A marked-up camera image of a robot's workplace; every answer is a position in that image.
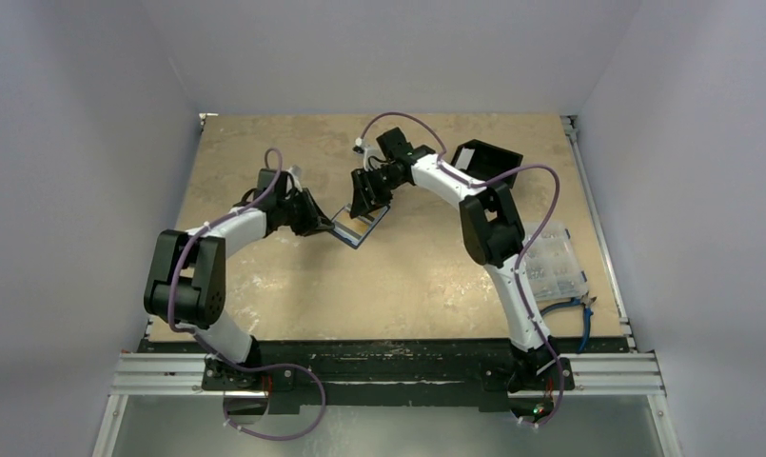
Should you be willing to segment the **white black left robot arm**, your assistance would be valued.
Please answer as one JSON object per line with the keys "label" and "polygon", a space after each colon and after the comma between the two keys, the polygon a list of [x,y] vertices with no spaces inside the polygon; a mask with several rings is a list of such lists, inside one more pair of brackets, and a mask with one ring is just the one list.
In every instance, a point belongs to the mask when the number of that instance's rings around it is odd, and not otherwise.
{"label": "white black left robot arm", "polygon": [[262,380],[257,339],[226,312],[226,261],[279,228],[297,236],[333,229],[333,222],[291,170],[261,169],[257,184],[223,216],[188,230],[166,229],[156,241],[143,306],[226,362],[226,378],[250,389]]}

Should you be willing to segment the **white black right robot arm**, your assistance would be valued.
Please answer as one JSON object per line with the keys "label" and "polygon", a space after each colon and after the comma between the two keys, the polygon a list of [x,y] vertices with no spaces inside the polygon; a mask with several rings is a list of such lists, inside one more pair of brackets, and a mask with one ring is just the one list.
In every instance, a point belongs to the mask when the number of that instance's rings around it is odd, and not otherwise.
{"label": "white black right robot arm", "polygon": [[466,252],[491,278],[501,301],[514,357],[513,373],[525,387],[546,380],[563,362],[552,333],[540,316],[521,263],[539,234],[526,237],[508,178],[532,167],[507,169],[482,181],[446,163],[427,146],[413,147],[398,128],[377,139],[385,158],[372,169],[362,166],[350,173],[353,196],[349,214],[365,216],[388,206],[394,189],[403,184],[426,189],[458,210]]}

